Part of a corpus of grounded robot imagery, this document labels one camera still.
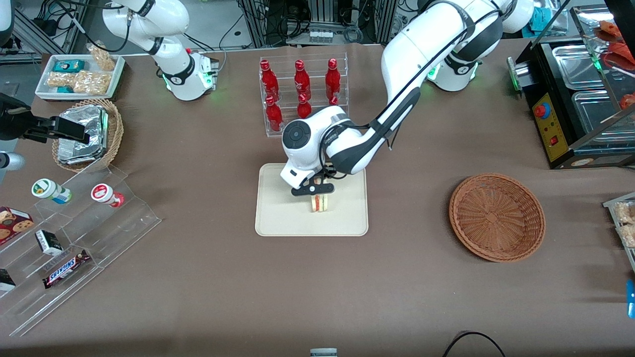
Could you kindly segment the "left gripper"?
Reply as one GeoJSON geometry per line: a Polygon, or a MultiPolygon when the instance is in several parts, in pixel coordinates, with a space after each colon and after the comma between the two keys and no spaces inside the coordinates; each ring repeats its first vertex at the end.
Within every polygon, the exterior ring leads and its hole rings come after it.
{"type": "Polygon", "coordinates": [[[329,197],[335,192],[335,186],[326,181],[324,170],[302,171],[284,167],[280,177],[291,187],[291,194],[295,197],[309,196],[312,210],[315,210],[315,195],[326,194],[326,209],[329,208],[329,197]]]}

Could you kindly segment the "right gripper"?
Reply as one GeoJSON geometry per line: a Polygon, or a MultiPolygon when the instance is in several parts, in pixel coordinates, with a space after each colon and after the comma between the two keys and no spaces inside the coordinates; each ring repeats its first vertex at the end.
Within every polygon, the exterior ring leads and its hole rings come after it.
{"type": "Polygon", "coordinates": [[[0,139],[30,139],[46,143],[51,139],[66,139],[89,144],[85,126],[56,116],[33,116],[30,106],[9,95],[0,95],[0,139]]]}

